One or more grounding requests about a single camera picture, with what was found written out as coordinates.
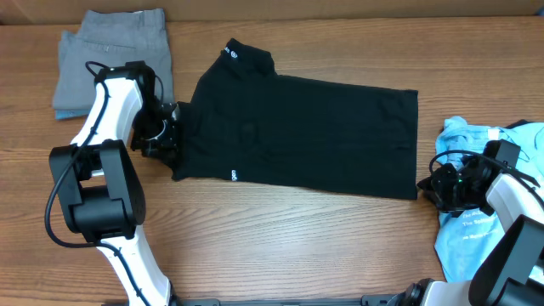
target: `gray fabric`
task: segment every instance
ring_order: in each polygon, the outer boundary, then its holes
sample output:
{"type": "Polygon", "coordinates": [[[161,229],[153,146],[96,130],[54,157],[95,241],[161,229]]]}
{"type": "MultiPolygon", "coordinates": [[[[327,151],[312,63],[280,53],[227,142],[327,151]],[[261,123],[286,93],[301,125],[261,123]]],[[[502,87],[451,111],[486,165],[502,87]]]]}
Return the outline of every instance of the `gray fabric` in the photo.
{"type": "MultiPolygon", "coordinates": [[[[57,119],[83,116],[92,107],[96,93],[94,78],[85,68],[88,60],[112,67],[144,60],[162,79],[164,103],[173,102],[172,57],[160,8],[138,13],[88,11],[77,34],[62,33],[60,77],[53,101],[57,119]]],[[[156,95],[161,95],[159,82],[156,95]]]]}

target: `wooden table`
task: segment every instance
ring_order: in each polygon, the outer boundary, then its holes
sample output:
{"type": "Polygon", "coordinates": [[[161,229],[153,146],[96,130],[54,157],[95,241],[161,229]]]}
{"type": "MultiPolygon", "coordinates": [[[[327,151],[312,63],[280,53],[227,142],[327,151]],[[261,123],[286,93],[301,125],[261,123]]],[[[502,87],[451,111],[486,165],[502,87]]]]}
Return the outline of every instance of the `wooden table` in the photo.
{"type": "MultiPolygon", "coordinates": [[[[51,108],[57,42],[77,28],[0,26],[1,305],[126,298],[100,252],[56,246],[43,228],[53,185],[48,154],[83,123],[57,122],[51,108]]],[[[428,175],[446,118],[544,121],[540,17],[186,22],[168,32],[182,101],[231,37],[269,50],[281,74],[419,90],[418,179],[428,175]]],[[[427,201],[212,179],[174,183],[158,161],[131,157],[147,200],[145,232],[183,298],[356,298],[443,280],[437,213],[427,201]]],[[[59,236],[82,240],[65,227],[58,204],[53,214],[59,236]]]]}

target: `wooden surface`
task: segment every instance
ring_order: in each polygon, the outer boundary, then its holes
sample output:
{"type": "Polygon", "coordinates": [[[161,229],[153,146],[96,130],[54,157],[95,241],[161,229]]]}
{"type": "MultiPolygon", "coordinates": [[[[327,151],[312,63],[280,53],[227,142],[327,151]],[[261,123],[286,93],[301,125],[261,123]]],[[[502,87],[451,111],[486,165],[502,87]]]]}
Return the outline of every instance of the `wooden surface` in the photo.
{"type": "Polygon", "coordinates": [[[79,24],[85,12],[163,8],[168,21],[534,15],[544,0],[2,0],[6,25],[79,24]]]}
{"type": "MultiPolygon", "coordinates": [[[[50,107],[65,29],[77,26],[0,26],[1,305],[125,299],[101,253],[56,246],[43,229],[53,185],[48,153],[69,144],[83,123],[56,122],[50,107]]],[[[540,17],[188,22],[168,30],[178,100],[190,100],[231,37],[271,51],[281,74],[419,90],[418,179],[428,175],[445,118],[544,121],[540,17]]],[[[183,298],[357,298],[443,279],[437,213],[424,200],[174,183],[158,161],[131,157],[147,200],[145,232],[183,298]]],[[[79,241],[58,204],[53,213],[54,230],[79,241]]]]}

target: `black metal part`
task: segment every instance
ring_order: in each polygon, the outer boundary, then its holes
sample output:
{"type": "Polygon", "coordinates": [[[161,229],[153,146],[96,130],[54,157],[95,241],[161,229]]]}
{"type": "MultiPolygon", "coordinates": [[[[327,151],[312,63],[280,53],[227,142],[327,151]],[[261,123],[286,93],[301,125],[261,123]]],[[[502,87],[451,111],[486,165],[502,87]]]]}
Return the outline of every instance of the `black metal part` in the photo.
{"type": "Polygon", "coordinates": [[[544,305],[544,285],[529,278],[544,252],[544,224],[519,216],[479,267],[468,289],[474,305],[544,305]]]}
{"type": "MultiPolygon", "coordinates": [[[[49,166],[55,183],[75,150],[75,145],[51,150],[49,166]]],[[[66,225],[87,242],[119,235],[132,238],[136,225],[145,219],[145,198],[125,144],[108,139],[83,150],[59,189],[66,225]],[[83,188],[80,181],[90,178],[96,168],[104,170],[106,185],[83,188]]]]}
{"type": "MultiPolygon", "coordinates": [[[[531,176],[515,170],[520,151],[518,145],[506,140],[491,140],[485,146],[484,156],[503,163],[520,178],[537,184],[531,176]]],[[[503,170],[477,156],[466,156],[462,162],[463,167],[459,170],[446,163],[430,177],[417,183],[417,186],[438,210],[453,213],[454,217],[458,217],[465,210],[475,208],[479,208],[487,215],[493,214],[494,210],[487,203],[485,193],[503,170]]]]}

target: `black object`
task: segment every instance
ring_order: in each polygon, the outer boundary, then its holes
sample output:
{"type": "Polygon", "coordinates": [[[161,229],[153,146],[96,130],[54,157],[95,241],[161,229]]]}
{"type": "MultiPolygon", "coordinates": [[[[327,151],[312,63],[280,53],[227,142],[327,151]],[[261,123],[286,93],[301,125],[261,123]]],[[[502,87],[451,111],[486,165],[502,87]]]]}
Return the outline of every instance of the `black object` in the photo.
{"type": "MultiPolygon", "coordinates": [[[[77,147],[57,147],[49,155],[55,183],[77,147]]],[[[106,140],[83,148],[64,183],[59,201],[66,225],[82,233],[87,242],[123,235],[134,235],[135,226],[145,219],[144,191],[122,140],[106,140]],[[83,188],[91,172],[103,169],[107,185],[83,188]]]]}
{"type": "Polygon", "coordinates": [[[544,305],[544,285],[529,278],[544,258],[544,224],[519,216],[479,267],[468,290],[472,305],[544,305]]]}
{"type": "Polygon", "coordinates": [[[417,198],[417,91],[279,76],[269,52],[232,39],[178,105],[175,180],[417,198]]]}
{"type": "Polygon", "coordinates": [[[465,210],[479,208],[487,215],[491,215],[494,210],[487,203],[485,193],[505,167],[510,173],[538,185],[534,178],[515,170],[520,150],[518,145],[506,140],[491,140],[485,146],[483,156],[497,161],[500,167],[497,163],[472,153],[474,156],[465,156],[462,159],[463,167],[458,171],[452,164],[446,163],[430,177],[417,183],[417,186],[441,212],[452,213],[454,217],[458,217],[465,210]]]}

